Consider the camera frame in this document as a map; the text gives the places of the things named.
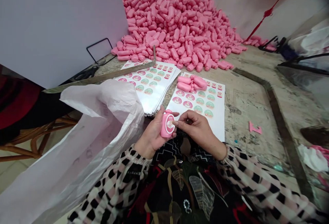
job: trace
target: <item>patterned sleeve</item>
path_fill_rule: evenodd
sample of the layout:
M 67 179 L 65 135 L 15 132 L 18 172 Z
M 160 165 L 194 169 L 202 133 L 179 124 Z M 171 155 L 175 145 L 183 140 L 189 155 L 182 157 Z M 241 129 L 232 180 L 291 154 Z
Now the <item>patterned sleeve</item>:
M 220 174 L 228 179 L 239 194 L 247 195 L 253 204 L 263 209 L 267 221 L 280 223 L 326 223 L 328 216 L 304 195 L 291 191 L 277 176 L 261 168 L 255 157 L 244 154 L 240 148 L 226 144 L 228 153 L 218 163 Z
M 68 223 L 118 223 L 135 198 L 138 185 L 147 177 L 152 160 L 140 156 L 134 144 L 124 151 L 68 217 Z

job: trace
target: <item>white wall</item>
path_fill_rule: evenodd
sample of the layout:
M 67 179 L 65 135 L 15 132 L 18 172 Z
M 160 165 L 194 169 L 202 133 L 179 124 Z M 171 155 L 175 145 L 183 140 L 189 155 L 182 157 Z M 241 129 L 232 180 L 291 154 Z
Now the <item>white wall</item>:
M 55 87 L 94 63 L 86 47 L 128 34 L 125 18 L 122 0 L 0 0 L 0 64 Z
M 229 16 L 231 25 L 237 27 L 242 37 L 247 37 L 262 20 L 263 14 L 277 0 L 215 0 L 217 9 Z M 256 34 L 271 39 L 290 36 L 315 13 L 328 6 L 329 0 L 280 0 Z

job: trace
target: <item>sticker sheet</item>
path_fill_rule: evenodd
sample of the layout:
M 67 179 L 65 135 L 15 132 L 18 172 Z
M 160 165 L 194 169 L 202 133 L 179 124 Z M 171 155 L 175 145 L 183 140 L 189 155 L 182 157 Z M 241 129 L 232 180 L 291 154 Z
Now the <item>sticker sheet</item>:
M 127 61 L 121 69 L 149 63 L 146 59 L 143 62 Z M 115 78 L 118 81 L 129 82 L 135 86 L 137 95 L 143 105 L 146 114 L 156 111 L 158 103 L 163 94 L 172 83 L 172 77 L 177 67 L 170 63 L 157 62 L 151 68 L 142 69 Z
M 191 74 L 184 72 L 182 76 L 190 77 Z M 167 106 L 173 112 L 184 113 L 193 110 L 205 116 L 215 136 L 222 142 L 225 141 L 224 126 L 224 100 L 225 85 L 203 78 L 208 86 L 206 90 L 196 90 L 193 93 L 185 92 L 177 87 Z

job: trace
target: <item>white cloth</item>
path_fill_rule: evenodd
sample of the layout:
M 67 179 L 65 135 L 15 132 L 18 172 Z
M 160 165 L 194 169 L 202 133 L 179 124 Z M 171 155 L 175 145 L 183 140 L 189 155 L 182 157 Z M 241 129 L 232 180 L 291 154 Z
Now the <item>white cloth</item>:
M 321 151 L 314 148 L 307 148 L 305 145 L 298 146 L 299 153 L 303 158 L 303 162 L 316 172 L 328 172 L 328 162 L 322 155 Z

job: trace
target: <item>pink label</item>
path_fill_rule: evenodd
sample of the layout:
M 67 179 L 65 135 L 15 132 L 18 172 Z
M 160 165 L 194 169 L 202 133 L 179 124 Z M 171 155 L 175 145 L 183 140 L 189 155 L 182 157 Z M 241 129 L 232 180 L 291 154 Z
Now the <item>pink label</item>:
M 169 114 L 166 119 L 166 132 L 169 134 L 173 133 L 175 126 L 172 124 L 174 121 L 174 116 L 172 114 Z

